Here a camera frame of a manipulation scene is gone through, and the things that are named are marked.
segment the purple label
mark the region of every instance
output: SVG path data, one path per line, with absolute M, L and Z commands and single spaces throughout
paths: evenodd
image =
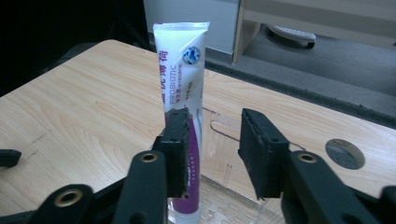
M 189 119 L 190 137 L 189 137 L 189 158 L 188 173 L 189 180 L 187 193 L 182 198 L 174 198 L 173 206 L 176 211 L 182 214 L 196 212 L 199 206 L 199 182 L 200 182 L 200 161 L 197 136 L 192 119 Z

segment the white tube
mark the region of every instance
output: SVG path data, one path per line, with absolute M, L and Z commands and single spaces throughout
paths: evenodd
M 176 224 L 198 223 L 200 157 L 202 148 L 202 96 L 205 71 L 205 36 L 209 22 L 154 24 L 155 45 L 160 63 L 163 110 L 187 107 L 190 120 L 188 188 L 173 199 Z

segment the wood grain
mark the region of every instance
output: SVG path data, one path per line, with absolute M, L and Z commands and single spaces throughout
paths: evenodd
M 163 129 L 157 60 L 106 41 L 0 98 L 0 148 L 22 152 L 16 167 L 0 171 L 0 216 L 36 209 L 67 184 L 97 191 L 124 177 Z M 395 130 L 205 70 L 202 174 L 223 186 L 255 198 L 236 154 L 243 107 L 264 113 L 349 186 L 378 196 L 396 185 Z M 332 162 L 324 145 L 334 138 L 357 146 L 365 165 L 351 171 Z

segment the toothpaste tube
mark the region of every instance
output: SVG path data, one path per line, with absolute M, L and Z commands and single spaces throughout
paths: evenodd
M 205 37 L 209 22 L 154 24 L 155 45 L 165 114 L 187 107 L 190 111 L 190 143 L 187 192 L 172 200 L 176 224 L 198 223 L 200 155 L 202 148 L 202 96 L 205 70 Z

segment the desk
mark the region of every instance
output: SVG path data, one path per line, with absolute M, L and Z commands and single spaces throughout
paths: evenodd
M 0 148 L 22 152 L 16 167 L 0 171 L 0 216 L 36 209 L 68 184 L 97 191 L 124 177 L 164 127 L 157 60 L 105 41 L 0 98 Z M 210 128 L 237 137 L 243 107 L 322 156 L 349 186 L 377 197 L 396 185 L 395 130 L 205 70 L 202 174 L 224 187 L 254 199 L 236 141 Z M 365 165 L 351 171 L 332 162 L 324 145 L 333 138 L 357 146 Z

